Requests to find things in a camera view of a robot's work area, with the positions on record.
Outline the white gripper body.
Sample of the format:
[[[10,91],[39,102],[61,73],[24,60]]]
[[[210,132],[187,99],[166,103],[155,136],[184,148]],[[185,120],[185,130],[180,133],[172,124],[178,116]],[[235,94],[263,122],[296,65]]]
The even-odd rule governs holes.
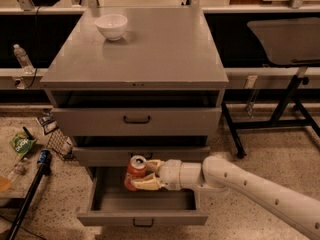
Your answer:
[[[170,159],[164,162],[158,171],[161,184],[169,191],[178,191],[182,187],[180,185],[180,167],[182,162],[180,160]]]

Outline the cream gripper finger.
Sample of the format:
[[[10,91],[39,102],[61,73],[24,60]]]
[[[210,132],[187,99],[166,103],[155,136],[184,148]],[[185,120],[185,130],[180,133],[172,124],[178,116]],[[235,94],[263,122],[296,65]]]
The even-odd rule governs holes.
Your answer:
[[[148,171],[158,173],[160,167],[163,165],[163,161],[159,159],[148,160],[146,163],[146,168]]]
[[[155,173],[151,173],[143,178],[132,179],[131,185],[139,190],[156,191],[165,186]]]

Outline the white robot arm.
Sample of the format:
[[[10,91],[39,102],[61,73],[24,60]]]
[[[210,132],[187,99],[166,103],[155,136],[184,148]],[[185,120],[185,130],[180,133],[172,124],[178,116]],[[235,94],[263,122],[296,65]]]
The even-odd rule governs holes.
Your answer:
[[[310,240],[320,240],[320,201],[245,171],[218,155],[200,163],[148,160],[135,155],[128,162],[125,185],[131,191],[165,188],[222,193],[232,189]]]

